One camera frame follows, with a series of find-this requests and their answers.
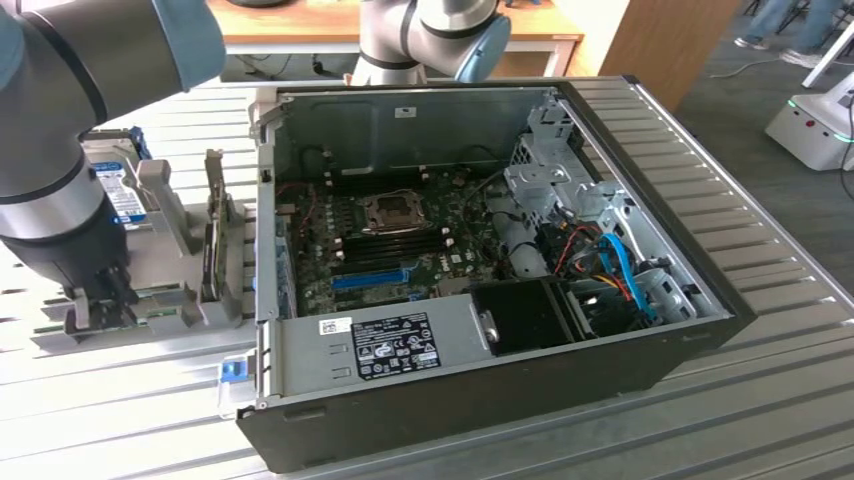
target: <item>warning label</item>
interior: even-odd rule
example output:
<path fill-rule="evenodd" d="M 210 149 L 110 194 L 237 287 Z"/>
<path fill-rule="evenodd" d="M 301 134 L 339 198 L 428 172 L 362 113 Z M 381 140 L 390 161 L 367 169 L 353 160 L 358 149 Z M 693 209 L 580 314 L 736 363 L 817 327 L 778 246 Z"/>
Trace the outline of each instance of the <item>warning label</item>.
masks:
<path fill-rule="evenodd" d="M 426 313 L 354 323 L 353 342 L 365 380 L 442 365 Z"/>

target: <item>label sticker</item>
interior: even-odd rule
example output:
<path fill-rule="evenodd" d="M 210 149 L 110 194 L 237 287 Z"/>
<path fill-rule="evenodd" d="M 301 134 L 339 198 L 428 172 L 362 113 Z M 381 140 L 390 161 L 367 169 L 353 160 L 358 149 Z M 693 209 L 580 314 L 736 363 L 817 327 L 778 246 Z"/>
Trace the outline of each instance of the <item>label sticker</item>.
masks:
<path fill-rule="evenodd" d="M 395 118 L 415 118 L 418 116 L 417 107 L 398 107 L 395 108 Z"/>
<path fill-rule="evenodd" d="M 442 366 L 426 313 L 354 324 L 353 342 L 363 380 Z"/>
<path fill-rule="evenodd" d="M 330 318 L 321 320 L 321 335 L 333 335 L 334 333 L 346 333 L 353 325 L 353 317 Z"/>
<path fill-rule="evenodd" d="M 146 219 L 146 209 L 134 188 L 125 184 L 125 167 L 119 162 L 102 162 L 93 165 L 107 196 L 117 209 L 114 223 L 137 223 Z"/>

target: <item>motherboard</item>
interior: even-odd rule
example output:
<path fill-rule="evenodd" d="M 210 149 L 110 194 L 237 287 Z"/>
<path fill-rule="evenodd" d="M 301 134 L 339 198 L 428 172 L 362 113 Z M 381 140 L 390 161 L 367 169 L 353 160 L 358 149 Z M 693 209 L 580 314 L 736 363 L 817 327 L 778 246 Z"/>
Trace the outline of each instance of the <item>motherboard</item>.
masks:
<path fill-rule="evenodd" d="M 457 295 L 513 275 L 488 196 L 468 167 L 282 183 L 301 316 Z"/>

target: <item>white robot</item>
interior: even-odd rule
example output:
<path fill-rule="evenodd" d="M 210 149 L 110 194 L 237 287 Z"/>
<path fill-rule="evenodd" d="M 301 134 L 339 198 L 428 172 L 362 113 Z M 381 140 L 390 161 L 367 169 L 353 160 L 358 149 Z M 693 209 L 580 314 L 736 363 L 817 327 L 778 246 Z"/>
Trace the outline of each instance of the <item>white robot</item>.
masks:
<path fill-rule="evenodd" d="M 828 93 L 793 96 L 765 130 L 813 170 L 854 167 L 853 102 L 854 73 Z"/>

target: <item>blue pcie slot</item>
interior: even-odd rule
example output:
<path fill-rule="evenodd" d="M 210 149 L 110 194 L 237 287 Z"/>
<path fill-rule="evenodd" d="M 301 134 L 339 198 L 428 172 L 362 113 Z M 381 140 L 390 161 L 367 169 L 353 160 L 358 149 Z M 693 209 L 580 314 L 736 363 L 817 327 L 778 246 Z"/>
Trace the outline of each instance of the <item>blue pcie slot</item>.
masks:
<path fill-rule="evenodd" d="M 351 275 L 349 277 L 333 279 L 333 290 L 345 290 L 349 288 L 370 288 L 381 285 L 393 285 L 407 283 L 410 281 L 410 272 L 406 270 L 394 270 L 391 272 L 370 273 L 367 275 Z"/>

